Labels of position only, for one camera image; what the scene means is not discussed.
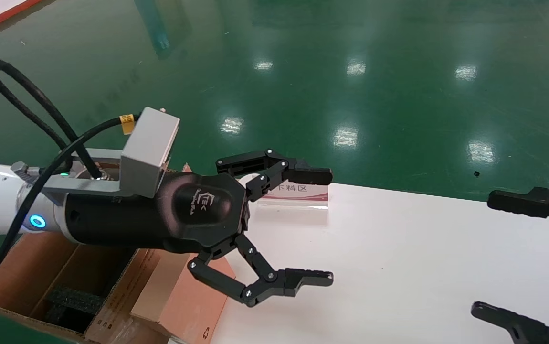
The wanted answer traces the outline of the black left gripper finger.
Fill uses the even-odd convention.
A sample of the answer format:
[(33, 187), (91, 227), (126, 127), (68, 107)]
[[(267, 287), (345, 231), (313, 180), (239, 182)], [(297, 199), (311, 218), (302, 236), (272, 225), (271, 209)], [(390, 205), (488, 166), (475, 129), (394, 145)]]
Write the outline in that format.
[(309, 166), (303, 159), (285, 157), (274, 150), (255, 151), (220, 158), (218, 173), (249, 176), (244, 183), (247, 199), (329, 201), (333, 173)]
[[(222, 258), (234, 249), (258, 277), (248, 286), (208, 265), (211, 260)], [(329, 287), (334, 282), (334, 274), (329, 271), (274, 270), (244, 234), (227, 239), (215, 252), (200, 252), (189, 262), (188, 268), (198, 281), (248, 307), (254, 307), (272, 296), (294, 298), (302, 286)]]

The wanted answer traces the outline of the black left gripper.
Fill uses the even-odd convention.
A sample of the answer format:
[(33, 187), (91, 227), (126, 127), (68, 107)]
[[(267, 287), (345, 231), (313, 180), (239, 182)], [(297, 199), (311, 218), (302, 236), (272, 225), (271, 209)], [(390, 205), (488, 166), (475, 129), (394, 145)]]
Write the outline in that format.
[(82, 244), (223, 253), (242, 232), (246, 192), (228, 174), (166, 173), (148, 198), (69, 194), (65, 221)]

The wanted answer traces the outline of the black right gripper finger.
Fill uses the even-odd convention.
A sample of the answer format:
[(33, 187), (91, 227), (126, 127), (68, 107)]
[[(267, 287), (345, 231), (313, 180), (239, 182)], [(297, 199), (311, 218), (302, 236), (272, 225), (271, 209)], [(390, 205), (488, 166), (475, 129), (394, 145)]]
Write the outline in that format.
[(493, 190), (488, 196), (487, 206), (506, 213), (548, 218), (549, 189), (534, 187), (527, 194)]
[(515, 344), (549, 344), (549, 326), (525, 315), (485, 302), (473, 303), (471, 315), (506, 330)]

